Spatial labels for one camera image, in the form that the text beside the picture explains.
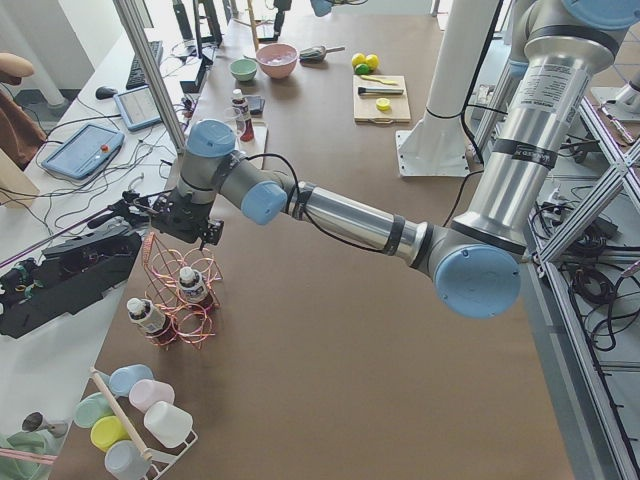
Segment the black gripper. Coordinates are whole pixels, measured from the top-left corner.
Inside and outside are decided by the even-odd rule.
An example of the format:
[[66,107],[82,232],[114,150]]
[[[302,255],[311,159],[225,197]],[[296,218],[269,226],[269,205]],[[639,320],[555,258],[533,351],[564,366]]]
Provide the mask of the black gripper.
[[213,203],[197,204],[192,195],[170,192],[159,196],[152,205],[151,225],[161,233],[185,243],[217,245],[223,231],[223,221],[210,219]]

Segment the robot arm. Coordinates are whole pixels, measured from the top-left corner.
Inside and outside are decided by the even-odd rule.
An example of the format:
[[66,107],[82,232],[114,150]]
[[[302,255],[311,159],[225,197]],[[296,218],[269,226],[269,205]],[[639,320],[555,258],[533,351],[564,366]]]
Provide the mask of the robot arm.
[[586,87],[613,64],[639,20],[635,1],[522,1],[518,10],[508,61],[517,88],[470,205],[449,226],[416,224],[293,174],[258,169],[213,119],[191,129],[177,185],[155,202],[152,225],[187,243],[216,244],[220,229],[209,216],[221,196],[259,225],[286,213],[347,244],[401,257],[461,315],[504,312],[519,295],[527,215]]
[[367,2],[368,0],[310,0],[311,8],[316,17],[328,15],[334,7],[359,6]]

